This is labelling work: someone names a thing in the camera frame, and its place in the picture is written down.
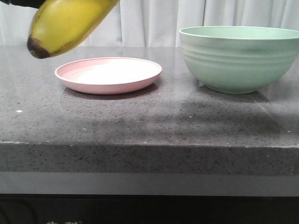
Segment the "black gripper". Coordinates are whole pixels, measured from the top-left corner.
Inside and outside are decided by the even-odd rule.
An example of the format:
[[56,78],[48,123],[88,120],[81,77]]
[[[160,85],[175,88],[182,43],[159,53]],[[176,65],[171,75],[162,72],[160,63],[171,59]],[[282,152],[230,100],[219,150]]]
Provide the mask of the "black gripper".
[[39,8],[45,0],[0,0],[7,5],[15,5],[21,7]]

